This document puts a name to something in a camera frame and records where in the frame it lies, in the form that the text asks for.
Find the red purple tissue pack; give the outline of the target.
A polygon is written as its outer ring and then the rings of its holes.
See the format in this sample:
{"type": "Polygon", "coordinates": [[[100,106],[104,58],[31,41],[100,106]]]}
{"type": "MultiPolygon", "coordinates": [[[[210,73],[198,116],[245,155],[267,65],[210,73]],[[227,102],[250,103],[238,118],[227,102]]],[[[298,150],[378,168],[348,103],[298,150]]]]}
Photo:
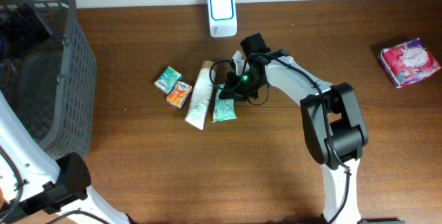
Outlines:
{"type": "Polygon", "coordinates": [[[420,38],[384,48],[378,60],[396,88],[421,82],[441,70],[420,38]]]}

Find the teal wet wipes pouch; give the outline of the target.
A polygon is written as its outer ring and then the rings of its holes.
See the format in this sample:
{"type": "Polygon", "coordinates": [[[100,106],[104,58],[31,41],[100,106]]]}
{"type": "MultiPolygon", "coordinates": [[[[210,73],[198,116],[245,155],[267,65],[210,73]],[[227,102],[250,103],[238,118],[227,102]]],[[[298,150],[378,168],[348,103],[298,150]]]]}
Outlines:
{"type": "Polygon", "coordinates": [[[234,101],[232,99],[220,99],[221,92],[222,91],[218,89],[215,94],[212,122],[235,120],[237,118],[234,111],[234,101]]]}

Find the green pocket tissue pack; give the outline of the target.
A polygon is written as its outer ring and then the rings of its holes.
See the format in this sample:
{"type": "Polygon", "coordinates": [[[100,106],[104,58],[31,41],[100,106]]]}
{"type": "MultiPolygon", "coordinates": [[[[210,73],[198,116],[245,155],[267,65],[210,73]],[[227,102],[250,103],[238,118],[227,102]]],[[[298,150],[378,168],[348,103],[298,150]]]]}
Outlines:
{"type": "Polygon", "coordinates": [[[182,79],[182,74],[174,68],[168,66],[160,77],[154,82],[154,85],[166,94],[169,94],[175,87],[175,83],[182,79]]]}

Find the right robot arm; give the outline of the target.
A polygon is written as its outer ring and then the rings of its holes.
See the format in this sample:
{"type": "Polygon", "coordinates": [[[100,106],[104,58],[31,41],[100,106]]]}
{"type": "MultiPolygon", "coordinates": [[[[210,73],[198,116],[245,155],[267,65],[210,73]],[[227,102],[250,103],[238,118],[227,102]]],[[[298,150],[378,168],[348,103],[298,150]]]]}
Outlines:
{"type": "Polygon", "coordinates": [[[352,86],[320,80],[287,51],[270,49],[259,33],[240,45],[245,57],[228,61],[232,70],[220,99],[255,104],[263,86],[290,97],[300,107],[305,144],[323,174],[322,217],[327,223],[361,223],[356,183],[368,133],[352,86]]]}

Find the orange pocket tissue pack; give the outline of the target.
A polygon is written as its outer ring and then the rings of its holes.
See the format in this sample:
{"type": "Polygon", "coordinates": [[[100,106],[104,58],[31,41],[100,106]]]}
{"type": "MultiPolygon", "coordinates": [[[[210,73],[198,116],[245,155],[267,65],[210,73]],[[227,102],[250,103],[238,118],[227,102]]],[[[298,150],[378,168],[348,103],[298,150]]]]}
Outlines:
{"type": "Polygon", "coordinates": [[[173,90],[166,97],[166,101],[178,108],[181,108],[185,103],[193,87],[186,82],[178,81],[175,83],[173,90]]]}

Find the white tube with cork cap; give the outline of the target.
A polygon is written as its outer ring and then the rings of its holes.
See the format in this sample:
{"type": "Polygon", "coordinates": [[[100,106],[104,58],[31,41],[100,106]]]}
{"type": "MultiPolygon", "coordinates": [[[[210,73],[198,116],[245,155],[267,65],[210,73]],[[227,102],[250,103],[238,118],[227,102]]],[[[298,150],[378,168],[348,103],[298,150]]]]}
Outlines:
{"type": "Polygon", "coordinates": [[[204,129],[204,122],[212,97],[213,84],[211,80],[215,78],[215,71],[211,70],[212,65],[214,65],[212,61],[204,61],[202,63],[185,117],[187,123],[199,130],[204,129]]]}

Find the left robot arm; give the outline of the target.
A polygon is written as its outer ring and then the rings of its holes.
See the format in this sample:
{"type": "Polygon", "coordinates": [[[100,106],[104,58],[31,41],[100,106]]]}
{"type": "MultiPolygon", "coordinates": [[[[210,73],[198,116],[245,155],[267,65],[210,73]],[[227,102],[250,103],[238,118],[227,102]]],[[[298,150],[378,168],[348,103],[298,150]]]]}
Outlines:
{"type": "Polygon", "coordinates": [[[96,60],[67,3],[1,6],[2,223],[37,212],[75,223],[130,223],[93,188],[96,60]]]}

